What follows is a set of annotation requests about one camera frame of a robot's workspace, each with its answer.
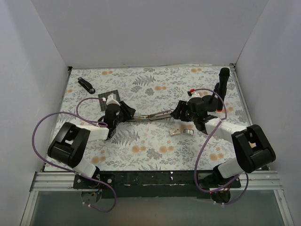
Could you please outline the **white staple box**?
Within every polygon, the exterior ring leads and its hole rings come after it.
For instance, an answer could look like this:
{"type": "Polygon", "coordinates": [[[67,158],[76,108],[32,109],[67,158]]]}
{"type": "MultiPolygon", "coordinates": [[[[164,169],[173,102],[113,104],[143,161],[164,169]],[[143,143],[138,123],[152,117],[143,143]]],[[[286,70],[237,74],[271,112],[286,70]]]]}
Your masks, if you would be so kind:
{"type": "Polygon", "coordinates": [[[178,136],[178,135],[181,134],[181,131],[180,131],[179,129],[171,129],[171,130],[169,131],[169,134],[170,134],[171,137],[173,137],[173,136],[178,136]]]}

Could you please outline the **silver staple strip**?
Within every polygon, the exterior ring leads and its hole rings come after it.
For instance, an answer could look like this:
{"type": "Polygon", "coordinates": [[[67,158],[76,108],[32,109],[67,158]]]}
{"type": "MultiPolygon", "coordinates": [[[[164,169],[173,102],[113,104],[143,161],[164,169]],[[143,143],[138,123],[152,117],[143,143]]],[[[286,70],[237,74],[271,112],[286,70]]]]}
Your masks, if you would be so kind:
{"type": "Polygon", "coordinates": [[[183,134],[193,136],[194,135],[194,130],[192,129],[184,129],[183,134]]]}

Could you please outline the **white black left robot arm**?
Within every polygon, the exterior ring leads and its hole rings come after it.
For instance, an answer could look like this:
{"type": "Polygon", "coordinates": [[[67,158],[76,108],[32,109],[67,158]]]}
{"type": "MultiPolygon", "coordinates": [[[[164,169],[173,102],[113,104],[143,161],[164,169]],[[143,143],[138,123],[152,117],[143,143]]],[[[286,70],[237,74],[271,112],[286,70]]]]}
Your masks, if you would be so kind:
{"type": "Polygon", "coordinates": [[[96,188],[100,183],[99,169],[84,158],[87,143],[108,140],[116,132],[121,122],[126,122],[135,114],[135,109],[125,102],[107,102],[105,114],[95,125],[80,126],[66,122],[58,131],[48,148],[48,156],[84,175],[84,183],[96,188]]]}

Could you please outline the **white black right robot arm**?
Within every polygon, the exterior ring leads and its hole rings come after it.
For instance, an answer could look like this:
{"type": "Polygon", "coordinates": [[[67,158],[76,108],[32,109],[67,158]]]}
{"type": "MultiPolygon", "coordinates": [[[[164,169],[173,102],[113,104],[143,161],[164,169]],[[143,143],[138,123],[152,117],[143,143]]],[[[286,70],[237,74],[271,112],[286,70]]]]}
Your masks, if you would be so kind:
{"type": "Polygon", "coordinates": [[[252,173],[276,160],[276,154],[259,125],[244,127],[210,115],[200,97],[179,101],[171,116],[176,120],[193,122],[198,131],[233,144],[235,158],[214,168],[213,183],[218,187],[226,186],[232,176],[252,173]]]}

